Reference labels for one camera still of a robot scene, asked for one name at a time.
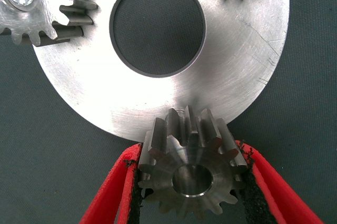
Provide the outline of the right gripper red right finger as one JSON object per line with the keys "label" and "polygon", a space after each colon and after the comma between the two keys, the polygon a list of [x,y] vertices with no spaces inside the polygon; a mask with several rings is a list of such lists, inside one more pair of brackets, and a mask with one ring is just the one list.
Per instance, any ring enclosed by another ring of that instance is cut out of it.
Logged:
{"label": "right gripper red right finger", "polygon": [[249,166],[241,191],[248,223],[323,223],[259,151],[236,144]]}

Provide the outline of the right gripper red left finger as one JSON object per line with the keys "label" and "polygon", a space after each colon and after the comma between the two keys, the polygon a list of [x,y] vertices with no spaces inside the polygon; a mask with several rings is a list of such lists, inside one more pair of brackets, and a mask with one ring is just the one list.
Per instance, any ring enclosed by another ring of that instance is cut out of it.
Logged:
{"label": "right gripper red left finger", "polygon": [[142,144],[119,156],[80,223],[139,223],[142,203],[138,187],[138,161]]}

